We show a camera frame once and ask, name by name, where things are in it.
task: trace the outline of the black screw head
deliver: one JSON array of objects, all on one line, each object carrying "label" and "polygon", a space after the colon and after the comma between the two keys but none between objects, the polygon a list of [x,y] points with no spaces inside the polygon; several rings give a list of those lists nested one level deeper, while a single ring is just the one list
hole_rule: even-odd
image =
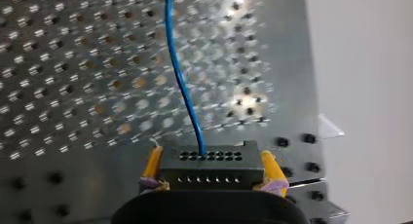
[{"label": "black screw head", "polygon": [[12,186],[16,190],[22,190],[27,186],[27,182],[23,177],[16,177],[12,180]]},{"label": "black screw head", "polygon": [[63,175],[60,172],[52,172],[48,176],[49,182],[58,185],[63,181]]},{"label": "black screw head", "polygon": [[68,205],[58,205],[56,207],[56,215],[60,217],[65,217],[69,215],[69,206]]},{"label": "black screw head", "polygon": [[18,219],[21,222],[30,222],[32,220],[32,215],[30,209],[25,209],[19,213]]},{"label": "black screw head", "polygon": [[284,137],[278,137],[276,139],[276,143],[277,143],[278,146],[280,146],[282,148],[285,148],[285,147],[289,146],[289,140],[287,138],[284,138]]},{"label": "black screw head", "polygon": [[319,171],[321,170],[321,168],[319,167],[319,165],[316,164],[316,163],[307,163],[307,164],[306,164],[306,169],[307,169],[308,171],[315,172],[315,173],[317,173],[317,172],[319,172]]},{"label": "black screw head", "polygon": [[252,108],[247,108],[246,109],[246,114],[247,115],[252,115],[254,113],[254,110]]},{"label": "black screw head", "polygon": [[317,137],[310,133],[304,133],[301,139],[303,140],[303,142],[306,142],[306,143],[311,143],[311,144],[317,143]]},{"label": "black screw head", "polygon": [[251,89],[249,87],[244,88],[244,94],[251,94]]},{"label": "black screw head", "polygon": [[286,195],[285,198],[289,201],[291,201],[293,204],[297,204],[297,200],[295,200],[294,197],[290,196],[290,195]]},{"label": "black screw head", "polygon": [[311,199],[321,202],[322,200],[324,200],[324,194],[319,191],[313,191],[311,192]]},{"label": "black screw head", "polygon": [[292,177],[294,175],[292,168],[282,168],[282,173],[285,175],[285,177]]}]

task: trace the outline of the white wall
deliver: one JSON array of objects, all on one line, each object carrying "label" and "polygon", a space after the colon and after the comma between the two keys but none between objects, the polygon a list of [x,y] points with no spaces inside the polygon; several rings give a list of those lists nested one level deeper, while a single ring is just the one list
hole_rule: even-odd
[{"label": "white wall", "polygon": [[351,224],[413,220],[413,0],[307,0],[330,199]]}]

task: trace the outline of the metal sheet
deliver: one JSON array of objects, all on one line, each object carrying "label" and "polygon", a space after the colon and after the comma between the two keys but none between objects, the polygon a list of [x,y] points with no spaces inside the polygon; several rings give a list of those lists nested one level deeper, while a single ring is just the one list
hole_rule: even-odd
[{"label": "metal sheet", "polygon": [[[150,138],[196,144],[171,72],[163,1],[0,1],[1,216],[36,206],[49,220],[58,203],[82,208],[69,220],[105,216],[136,194]],[[318,132],[305,1],[175,0],[174,13],[206,143],[255,139],[290,169],[290,182],[323,177],[319,143],[301,139]],[[277,146],[279,136],[289,146]],[[50,170],[68,174],[59,189],[41,182]],[[19,176],[26,190],[10,193]]]},{"label": "metal sheet", "polygon": [[[322,199],[313,199],[312,196],[315,192],[320,193]],[[312,223],[328,223],[330,202],[328,201],[325,181],[291,187],[288,189],[287,195],[304,211],[304,214]]]}]

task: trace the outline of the blue wire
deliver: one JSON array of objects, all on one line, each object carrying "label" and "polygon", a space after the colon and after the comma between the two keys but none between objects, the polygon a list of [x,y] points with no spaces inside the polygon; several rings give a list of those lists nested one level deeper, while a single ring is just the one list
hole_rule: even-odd
[{"label": "blue wire", "polygon": [[192,126],[194,127],[194,130],[195,130],[195,135],[198,141],[199,154],[204,155],[206,153],[206,148],[204,146],[203,132],[198,122],[197,115],[195,114],[195,111],[194,111],[194,106],[192,104],[191,95],[188,93],[188,90],[186,89],[185,80],[183,78],[182,72],[179,69],[179,61],[178,61],[178,57],[176,56],[175,42],[173,40],[172,9],[173,9],[173,1],[166,0],[165,25],[167,28],[167,41],[168,41],[170,59],[172,60],[172,66],[173,66],[173,71],[175,73],[176,81],[181,90],[183,99],[185,101],[186,109],[188,110],[188,114],[189,114],[189,117],[191,118]]}]

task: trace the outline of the yellow clip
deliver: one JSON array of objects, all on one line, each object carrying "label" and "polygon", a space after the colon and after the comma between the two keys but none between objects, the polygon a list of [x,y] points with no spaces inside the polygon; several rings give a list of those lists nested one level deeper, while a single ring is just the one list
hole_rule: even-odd
[{"label": "yellow clip", "polygon": [[[284,180],[288,182],[285,175],[282,172],[279,164],[276,162],[276,157],[268,150],[261,152],[261,160],[265,169],[265,181],[264,183],[272,180]],[[285,197],[286,188],[282,188],[282,196]]]},{"label": "yellow clip", "polygon": [[142,177],[156,178],[163,151],[164,147],[162,146],[155,146],[155,148],[152,149],[149,162],[146,165],[146,169],[145,172],[143,172]]}]

